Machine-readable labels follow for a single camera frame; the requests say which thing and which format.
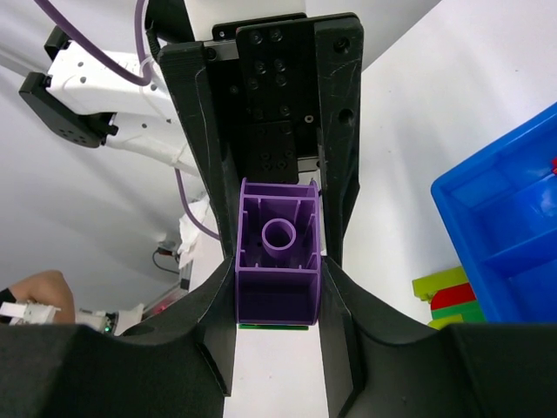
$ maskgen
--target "white wall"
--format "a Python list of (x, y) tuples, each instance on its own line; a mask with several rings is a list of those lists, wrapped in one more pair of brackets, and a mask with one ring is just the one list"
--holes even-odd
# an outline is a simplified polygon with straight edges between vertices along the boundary
[(557, 101), (556, 17), (554, 0), (443, 0), (364, 72), (345, 269), (402, 312), (431, 318), (410, 280), (459, 264), (432, 182)]
[[(53, 3), (102, 48), (134, 51), (135, 2)], [(43, 44), (52, 27), (33, 2), (0, 3), (0, 48), (36, 66), (48, 68)], [(80, 307), (148, 302), (176, 279), (151, 263), (183, 212), (173, 170), (56, 137), (17, 95), (22, 81), (0, 69), (0, 287), (56, 268)], [(199, 189), (196, 181), (191, 191)]]

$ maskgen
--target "bolt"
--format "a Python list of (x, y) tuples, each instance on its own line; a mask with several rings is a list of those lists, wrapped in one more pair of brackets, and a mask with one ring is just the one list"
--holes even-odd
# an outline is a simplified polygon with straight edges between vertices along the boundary
[(207, 48), (207, 59), (209, 61), (214, 61), (217, 59), (217, 52), (213, 48)]
[(51, 85), (52, 85), (52, 76), (48, 76), (43, 81), (43, 87), (48, 89)]
[(247, 86), (250, 88), (250, 90), (257, 90), (259, 88), (258, 80), (256, 80), (255, 78), (248, 78)]
[(253, 117), (256, 120), (261, 120), (263, 118), (263, 111), (261, 109), (253, 109)]
[(284, 87), (286, 85), (286, 77), (283, 76), (282, 74), (278, 74), (275, 77), (275, 81), (277, 82), (278, 87)]
[(275, 28), (269, 31), (269, 36), (271, 38), (271, 42), (280, 42), (282, 41), (282, 32), (280, 29)]
[(261, 32), (258, 30), (252, 30), (250, 32), (250, 42), (254, 45), (259, 45), (263, 41), (263, 37), (261, 36)]
[(290, 116), (290, 107), (288, 106), (280, 106), (279, 111), (282, 116)]
[(284, 70), (286, 70), (285, 61), (280, 58), (275, 59), (275, 70), (277, 70), (278, 72), (283, 72)]
[(255, 72), (256, 74), (265, 74), (267, 72), (267, 69), (265, 68), (265, 64), (262, 63), (261, 61), (256, 61), (253, 66), (255, 67)]

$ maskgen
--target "black cable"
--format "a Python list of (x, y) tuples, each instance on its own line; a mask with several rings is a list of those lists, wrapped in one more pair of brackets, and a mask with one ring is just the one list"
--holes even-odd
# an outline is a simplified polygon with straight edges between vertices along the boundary
[(153, 253), (153, 255), (151, 256), (151, 260), (153, 260), (153, 264), (155, 265), (156, 268), (158, 268), (159, 270), (162, 270), (163, 272), (168, 272), (168, 273), (174, 273), (174, 274), (180, 274), (179, 271), (177, 270), (171, 270), (170, 268), (164, 268), (161, 265), (159, 265), (157, 263), (157, 259), (155, 258), (155, 256), (159, 254), (158, 249), (155, 250), (155, 252)]
[(158, 62), (158, 53), (160, 52), (161, 48), (154, 24), (151, 24), (151, 27), (145, 31), (145, 35), (147, 36), (147, 43), (149, 44), (149, 51), (151, 51), (151, 56), (155, 58), (156, 62)]

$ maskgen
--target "screw hole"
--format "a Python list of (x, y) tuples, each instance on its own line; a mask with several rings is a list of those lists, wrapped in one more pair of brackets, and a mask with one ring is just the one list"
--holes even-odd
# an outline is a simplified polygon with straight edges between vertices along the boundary
[(271, 38), (271, 42), (280, 42), (282, 41), (282, 31), (278, 28), (271, 29), (269, 31), (269, 37)]
[(258, 30), (253, 30), (250, 32), (250, 42), (254, 45), (259, 45), (263, 41), (263, 37), (261, 36), (261, 32)]
[(354, 112), (350, 109), (343, 109), (339, 113), (339, 122), (342, 125), (352, 125), (354, 122)]
[(213, 48), (207, 48), (205, 51), (207, 53), (207, 59), (209, 61), (214, 61), (215, 59), (217, 59), (217, 52)]
[(278, 111), (282, 116), (290, 116), (290, 107), (286, 105), (280, 106), (280, 109), (278, 109)]
[(342, 37), (332, 44), (333, 49), (338, 54), (346, 54), (350, 50), (350, 40), (347, 37)]
[(275, 77), (275, 82), (277, 83), (278, 87), (284, 87), (287, 83), (286, 77), (283, 76), (282, 74), (278, 74)]

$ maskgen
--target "cylindrical hole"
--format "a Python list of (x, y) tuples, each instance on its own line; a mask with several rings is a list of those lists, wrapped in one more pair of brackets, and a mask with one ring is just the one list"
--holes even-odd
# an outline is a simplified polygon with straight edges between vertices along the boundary
[(263, 227), (263, 242), (275, 250), (285, 250), (294, 243), (296, 229), (286, 219), (272, 219)]
[(346, 54), (350, 49), (350, 39), (342, 37), (332, 44), (333, 49), (338, 54)]
[(339, 113), (339, 122), (342, 125), (351, 125), (354, 122), (354, 112), (350, 109), (343, 109)]

